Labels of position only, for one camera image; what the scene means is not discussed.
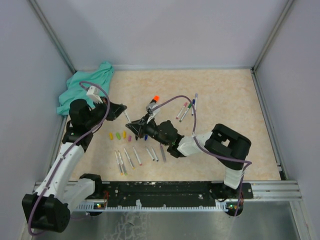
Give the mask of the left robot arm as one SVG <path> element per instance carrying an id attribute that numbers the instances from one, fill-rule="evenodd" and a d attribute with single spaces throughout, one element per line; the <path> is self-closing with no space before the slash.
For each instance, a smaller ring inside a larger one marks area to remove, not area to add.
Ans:
<path id="1" fill-rule="evenodd" d="M 89 196 L 97 199 L 103 195 L 102 179 L 96 174 L 86 173 L 71 189 L 66 187 L 94 132 L 104 121 L 114 121 L 126 109 L 126 105 L 113 103 L 107 97 L 101 97 L 94 103 L 94 108 L 85 99 L 71 102 L 70 121 L 67 122 L 56 160 L 34 193 L 26 194 L 22 199 L 30 235 L 36 235 L 32 230 L 63 232 L 72 212 L 82 201 Z"/>

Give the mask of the teal cloth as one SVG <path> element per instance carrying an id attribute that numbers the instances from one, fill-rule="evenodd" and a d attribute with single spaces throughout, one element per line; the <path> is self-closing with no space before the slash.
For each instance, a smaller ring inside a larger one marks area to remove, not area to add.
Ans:
<path id="1" fill-rule="evenodd" d="M 86 100 L 89 106 L 93 108 L 94 102 L 87 96 L 87 91 L 83 88 L 87 89 L 90 85 L 87 83 L 80 85 L 80 82 L 85 81 L 99 85 L 109 95 L 110 83 L 114 73 L 114 67 L 107 61 L 102 62 L 96 71 L 77 71 L 66 81 L 67 90 L 58 97 L 59 106 L 56 113 L 61 116 L 68 116 L 71 102 L 77 99 Z"/>

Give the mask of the purple cap pen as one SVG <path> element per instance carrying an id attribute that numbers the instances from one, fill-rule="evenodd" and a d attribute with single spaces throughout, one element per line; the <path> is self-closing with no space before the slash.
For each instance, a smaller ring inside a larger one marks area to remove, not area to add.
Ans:
<path id="1" fill-rule="evenodd" d="M 161 151 L 161 155 L 162 155 L 162 159 L 163 159 L 163 162 L 166 163 L 166 155 L 165 155 L 165 151 L 164 151 L 164 147 L 163 145 L 160 143 L 160 151 Z"/>

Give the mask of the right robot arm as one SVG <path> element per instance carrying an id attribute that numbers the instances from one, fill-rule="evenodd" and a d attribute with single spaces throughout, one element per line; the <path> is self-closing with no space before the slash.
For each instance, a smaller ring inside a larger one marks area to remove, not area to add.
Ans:
<path id="1" fill-rule="evenodd" d="M 167 152 L 175 158 L 199 153 L 217 158 L 225 166 L 224 194 L 229 198 L 235 198 L 241 192 L 244 161 L 252 145 L 244 135 L 219 123 L 208 133 L 184 136 L 178 133 L 171 121 L 167 120 L 157 125 L 154 119 L 148 121 L 147 116 L 127 123 L 125 126 L 136 138 L 149 136 L 167 146 Z"/>

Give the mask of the yellow cap marker pen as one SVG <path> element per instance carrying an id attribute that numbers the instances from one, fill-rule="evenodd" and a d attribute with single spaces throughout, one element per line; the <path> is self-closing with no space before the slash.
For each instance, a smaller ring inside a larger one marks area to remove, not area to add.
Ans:
<path id="1" fill-rule="evenodd" d="M 133 162 L 132 162 L 132 160 L 131 160 L 131 158 L 130 158 L 130 155 L 129 155 L 127 149 L 126 149 L 125 147 L 123 147 L 123 150 L 124 150 L 124 153 L 125 153 L 125 155 L 126 155 L 126 158 L 127 158 L 128 162 L 129 162 L 131 168 L 134 170 L 134 169 L 135 169 L 135 166 L 134 166 L 134 164 L 133 164 Z"/>

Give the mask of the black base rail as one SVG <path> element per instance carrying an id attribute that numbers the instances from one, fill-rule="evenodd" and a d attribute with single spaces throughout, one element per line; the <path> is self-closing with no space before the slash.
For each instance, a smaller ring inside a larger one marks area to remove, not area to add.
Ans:
<path id="1" fill-rule="evenodd" d="M 252 186 L 243 183 L 237 189 L 221 181 L 110 181 L 86 198 L 101 200 L 106 206 L 133 207 L 139 200 L 142 207 L 214 207 L 216 202 L 252 199 Z"/>

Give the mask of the small black marker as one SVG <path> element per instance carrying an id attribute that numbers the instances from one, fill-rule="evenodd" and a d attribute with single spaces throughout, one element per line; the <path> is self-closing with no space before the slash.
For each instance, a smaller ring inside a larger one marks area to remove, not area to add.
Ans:
<path id="1" fill-rule="evenodd" d="M 146 149 L 146 151 L 147 151 L 147 153 L 148 153 L 148 155 L 149 155 L 150 159 L 151 159 L 152 161 L 154 161 L 154 160 L 155 160 L 155 158 L 154 158 L 153 154 L 151 153 L 151 151 L 148 149 L 148 147 L 145 147 L 145 149 Z"/>

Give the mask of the lilac cap pen right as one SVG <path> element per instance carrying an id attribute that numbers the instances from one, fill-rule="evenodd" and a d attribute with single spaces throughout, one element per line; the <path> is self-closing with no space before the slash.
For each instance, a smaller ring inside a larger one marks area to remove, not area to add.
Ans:
<path id="1" fill-rule="evenodd" d="M 195 110 L 195 111 L 196 111 L 196 109 L 197 109 L 197 100 L 198 100 L 198 93 L 195 93 L 194 103 L 193 103 L 193 106 L 194 106 L 194 110 Z"/>

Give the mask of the black orange highlighter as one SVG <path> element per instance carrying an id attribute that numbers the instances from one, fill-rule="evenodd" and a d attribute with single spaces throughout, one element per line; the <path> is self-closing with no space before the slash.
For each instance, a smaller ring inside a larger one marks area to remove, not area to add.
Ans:
<path id="1" fill-rule="evenodd" d="M 150 105 L 156 104 L 158 102 L 159 98 L 160 97 L 158 95 L 155 95 L 149 104 Z"/>

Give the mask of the green cap pen right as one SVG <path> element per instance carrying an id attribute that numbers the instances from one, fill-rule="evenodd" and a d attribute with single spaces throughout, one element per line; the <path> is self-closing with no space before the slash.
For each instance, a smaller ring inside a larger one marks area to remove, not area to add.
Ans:
<path id="1" fill-rule="evenodd" d="M 191 107 L 192 107 L 192 103 L 190 103 L 190 104 L 188 105 L 188 107 L 187 107 L 186 110 L 184 111 L 182 117 L 179 119 L 179 122 L 180 122 L 180 123 L 183 121 L 183 119 L 185 118 L 185 116 L 187 115 L 187 113 L 188 113 L 188 111 L 189 111 L 189 109 L 190 109 Z"/>

